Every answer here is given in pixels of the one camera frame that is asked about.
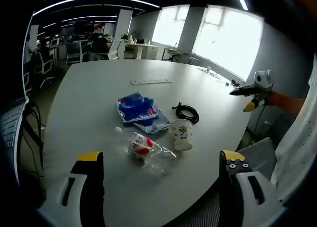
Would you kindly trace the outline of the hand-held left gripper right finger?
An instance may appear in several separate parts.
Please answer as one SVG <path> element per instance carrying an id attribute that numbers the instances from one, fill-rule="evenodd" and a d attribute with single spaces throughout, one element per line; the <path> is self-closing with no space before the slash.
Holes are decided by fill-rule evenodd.
<path id="1" fill-rule="evenodd" d="M 270 227 L 286 208 L 271 183 L 234 151 L 219 153 L 220 227 Z"/>

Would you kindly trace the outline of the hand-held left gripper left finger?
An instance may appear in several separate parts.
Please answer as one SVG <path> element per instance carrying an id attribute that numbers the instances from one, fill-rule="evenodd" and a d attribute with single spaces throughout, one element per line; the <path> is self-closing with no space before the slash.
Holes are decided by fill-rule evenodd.
<path id="1" fill-rule="evenodd" d="M 103 153 L 88 153 L 47 188 L 39 212 L 54 227 L 103 227 L 104 193 Z"/>

